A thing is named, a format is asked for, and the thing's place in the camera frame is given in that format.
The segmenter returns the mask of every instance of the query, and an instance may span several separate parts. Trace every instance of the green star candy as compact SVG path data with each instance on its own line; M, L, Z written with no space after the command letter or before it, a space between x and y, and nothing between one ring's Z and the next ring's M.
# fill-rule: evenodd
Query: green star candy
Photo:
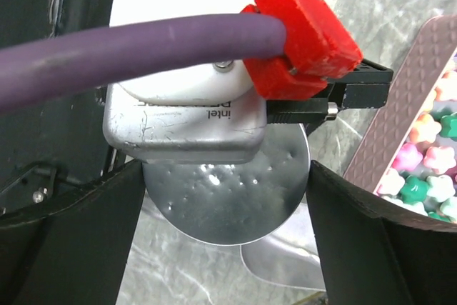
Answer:
M429 213L428 213L428 216L429 216L430 218L438 219L439 221L447 221L448 223L451 222L451 221L449 220L448 217L440 216L440 215L437 214L436 212L429 212Z
M457 138L457 114L442 116L440 123L443 127L440 136L446 137L447 139Z
M414 204L418 201L424 201L430 186L415 176L406 178L405 186L400 190L401 200L406 204Z

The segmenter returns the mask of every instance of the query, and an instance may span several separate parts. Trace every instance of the gray marble surface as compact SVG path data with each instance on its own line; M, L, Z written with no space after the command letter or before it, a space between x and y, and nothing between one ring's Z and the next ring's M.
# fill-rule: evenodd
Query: gray marble surface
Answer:
M423 22L457 12L457 0L326 1L366 58L394 69ZM369 110L343 111L311 135L311 157L342 174L372 117ZM161 219L146 197L118 305L292 305L307 304L302 300L312 293L256 279L244 268L237 247L187 238Z

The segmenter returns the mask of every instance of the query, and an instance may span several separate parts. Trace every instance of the screw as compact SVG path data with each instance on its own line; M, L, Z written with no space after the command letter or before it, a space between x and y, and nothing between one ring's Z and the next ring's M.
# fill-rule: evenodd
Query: screw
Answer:
M46 193L48 192L47 189L40 188L38 191L35 191L32 194L32 200L35 204L39 204L46 199Z
M235 67L235 63L233 61L216 62L213 67L221 73L227 73Z

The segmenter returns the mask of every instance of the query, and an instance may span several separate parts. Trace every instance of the white star candy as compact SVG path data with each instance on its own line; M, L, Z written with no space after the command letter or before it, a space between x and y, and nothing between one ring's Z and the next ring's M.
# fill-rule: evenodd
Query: white star candy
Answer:
M401 205L404 209L407 209L412 212L416 212L417 214L422 214L423 216L428 216L425 207L423 204L418 201L417 203L414 204L403 204Z
M451 221L457 221L457 198L451 197L441 204L440 211Z
M403 186L405 186L405 179L398 174L397 170L389 168L383 175L376 192L380 196L396 196Z
M387 200L389 203L403 207L403 202L401 199L391 198L390 196L382 196L381 198Z
M448 175L429 176L427 182L430 185L427 196L438 203L442 203L456 194L452 178Z

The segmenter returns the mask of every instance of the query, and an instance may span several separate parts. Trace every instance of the pink star candy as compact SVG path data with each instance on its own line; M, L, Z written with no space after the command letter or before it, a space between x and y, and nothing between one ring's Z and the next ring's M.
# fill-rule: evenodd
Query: pink star candy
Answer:
M397 171L413 171L422 161L423 155L417 150L416 145L405 143L393 160L392 168Z
M436 84L436 100L457 100L457 71L447 71Z
M389 168L381 178L377 193L380 196L396 196L404 185L405 179L395 169Z
M451 146L431 146L423 158L423 165L434 173L444 174L456 166L455 150Z
M441 129L441 124L435 121L430 114L421 114L409 132L409 141L414 144L433 143Z
M457 181L457 179L456 179L457 178L457 166L448 169L445 172L445 175L449 175L452 179L455 179Z

